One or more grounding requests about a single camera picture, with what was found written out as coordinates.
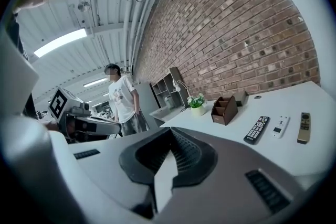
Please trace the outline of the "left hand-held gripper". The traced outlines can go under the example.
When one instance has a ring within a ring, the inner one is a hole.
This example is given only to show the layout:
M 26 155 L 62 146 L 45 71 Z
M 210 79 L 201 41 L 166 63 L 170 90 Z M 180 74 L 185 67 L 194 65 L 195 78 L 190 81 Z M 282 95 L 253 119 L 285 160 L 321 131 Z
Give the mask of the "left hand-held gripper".
M 89 104 L 64 88 L 57 88 L 48 110 L 58 130 L 69 143 L 87 142 L 88 135 L 112 135 L 121 132 L 121 124 L 103 118 L 91 117 Z

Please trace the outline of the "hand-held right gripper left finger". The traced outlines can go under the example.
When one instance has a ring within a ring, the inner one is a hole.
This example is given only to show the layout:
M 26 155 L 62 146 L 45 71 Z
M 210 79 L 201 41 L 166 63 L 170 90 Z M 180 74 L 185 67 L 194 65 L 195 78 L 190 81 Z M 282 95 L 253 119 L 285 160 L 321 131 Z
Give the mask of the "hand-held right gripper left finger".
M 60 133 L 50 133 L 58 168 L 85 219 L 143 219 L 133 208 L 147 205 L 150 191 L 129 179 L 119 155 L 154 133 L 70 145 Z

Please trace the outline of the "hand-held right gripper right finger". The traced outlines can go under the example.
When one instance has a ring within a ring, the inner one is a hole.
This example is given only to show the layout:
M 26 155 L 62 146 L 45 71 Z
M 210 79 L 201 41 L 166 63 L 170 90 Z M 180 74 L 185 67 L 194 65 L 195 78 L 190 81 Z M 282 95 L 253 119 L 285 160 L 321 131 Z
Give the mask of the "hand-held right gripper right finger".
M 247 145 L 173 127 L 216 153 L 216 165 L 198 185 L 173 188 L 155 223 L 282 223 L 307 193 L 293 176 Z

